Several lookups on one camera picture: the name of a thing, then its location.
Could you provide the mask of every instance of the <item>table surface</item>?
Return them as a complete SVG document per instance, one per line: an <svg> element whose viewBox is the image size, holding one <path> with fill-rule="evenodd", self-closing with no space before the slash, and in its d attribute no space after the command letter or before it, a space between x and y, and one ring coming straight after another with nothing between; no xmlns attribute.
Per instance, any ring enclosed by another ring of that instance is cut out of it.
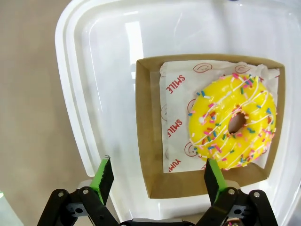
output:
<svg viewBox="0 0 301 226"><path fill-rule="evenodd" d="M73 192L88 179L55 54L56 23L68 3L0 2L0 190L25 226L37 224L53 190Z"/></svg>

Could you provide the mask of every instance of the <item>clear plastic container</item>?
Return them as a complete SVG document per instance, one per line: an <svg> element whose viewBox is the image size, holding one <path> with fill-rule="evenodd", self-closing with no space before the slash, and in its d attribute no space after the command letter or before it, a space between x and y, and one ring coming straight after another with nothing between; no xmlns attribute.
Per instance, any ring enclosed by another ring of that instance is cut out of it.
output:
<svg viewBox="0 0 301 226"><path fill-rule="evenodd" d="M207 195L148 198L136 132L137 59L225 53L285 65L285 115L273 170L242 190L264 190L279 225L288 222L301 181L300 15L298 0L73 0L66 7L55 33L66 107L87 174L111 156L111 198L121 221L188 215L210 205Z"/></svg>

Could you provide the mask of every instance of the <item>yellow glazed donut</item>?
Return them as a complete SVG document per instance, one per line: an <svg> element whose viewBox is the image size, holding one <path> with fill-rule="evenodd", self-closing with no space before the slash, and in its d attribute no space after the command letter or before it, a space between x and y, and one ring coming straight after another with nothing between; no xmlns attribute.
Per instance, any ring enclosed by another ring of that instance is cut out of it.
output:
<svg viewBox="0 0 301 226"><path fill-rule="evenodd" d="M204 88L189 114L190 141L202 159L214 158L221 169L246 166L264 153L276 131L272 95L258 77L232 74ZM246 122L230 134L238 113Z"/></svg>

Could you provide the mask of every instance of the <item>brown cardboard tray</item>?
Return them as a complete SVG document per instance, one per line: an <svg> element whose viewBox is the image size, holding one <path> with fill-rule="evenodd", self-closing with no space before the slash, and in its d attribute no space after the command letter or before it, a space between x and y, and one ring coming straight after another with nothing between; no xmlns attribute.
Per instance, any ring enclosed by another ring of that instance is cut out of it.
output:
<svg viewBox="0 0 301 226"><path fill-rule="evenodd" d="M180 198L206 194L204 170L163 173L160 67L164 62L182 60L223 60L251 65L264 64L269 69L279 68L276 133L268 160L262 169L254 163L223 171L226 180L240 186L253 184L268 178L276 156L282 127L285 104L285 68L281 63L251 56L224 54L173 55L144 58L136 64L136 117L141 168L148 196L153 199Z"/></svg>

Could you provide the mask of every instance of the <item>logo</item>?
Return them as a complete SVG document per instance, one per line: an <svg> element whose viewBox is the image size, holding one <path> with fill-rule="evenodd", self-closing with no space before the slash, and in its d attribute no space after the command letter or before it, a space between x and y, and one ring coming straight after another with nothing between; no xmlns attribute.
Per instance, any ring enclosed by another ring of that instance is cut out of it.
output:
<svg viewBox="0 0 301 226"><path fill-rule="evenodd" d="M187 111L188 111L188 113L191 112L192 107L193 107L193 104L194 104L195 101L196 101L195 99L192 99L192 100L187 104Z"/></svg>
<svg viewBox="0 0 301 226"><path fill-rule="evenodd" d="M189 157L197 156L197 150L194 150L194 148L195 147L192 145L192 143L188 142L184 147L185 154Z"/></svg>
<svg viewBox="0 0 301 226"><path fill-rule="evenodd" d="M251 68L245 65L237 65L235 67L235 72L238 74L244 74L246 72L248 72Z"/></svg>
<svg viewBox="0 0 301 226"><path fill-rule="evenodd" d="M168 172L170 173L171 171L173 171L174 168L176 168L180 162L180 160L175 159L173 163L170 164L170 167L168 167Z"/></svg>
<svg viewBox="0 0 301 226"><path fill-rule="evenodd" d="M177 80L174 80L172 83L170 83L166 90L168 90L169 93L172 94L177 88L179 88L180 84L185 81L185 79L186 78L183 75L179 75Z"/></svg>
<svg viewBox="0 0 301 226"><path fill-rule="evenodd" d="M183 124L182 121L179 120L179 119L177 119L177 120L174 122L174 124L173 124L171 127L169 127L169 128L167 129L167 135L168 135L168 137L171 137L171 135L172 135L173 133L175 133L176 130L177 130L182 124Z"/></svg>
<svg viewBox="0 0 301 226"><path fill-rule="evenodd" d="M195 65L193 70L196 72L196 73L204 73L206 71L209 71L212 69L212 65L209 64L209 63L200 63L198 65Z"/></svg>
<svg viewBox="0 0 301 226"><path fill-rule="evenodd" d="M164 106L161 108L161 118L162 118L164 121L167 121L167 105L164 105Z"/></svg>

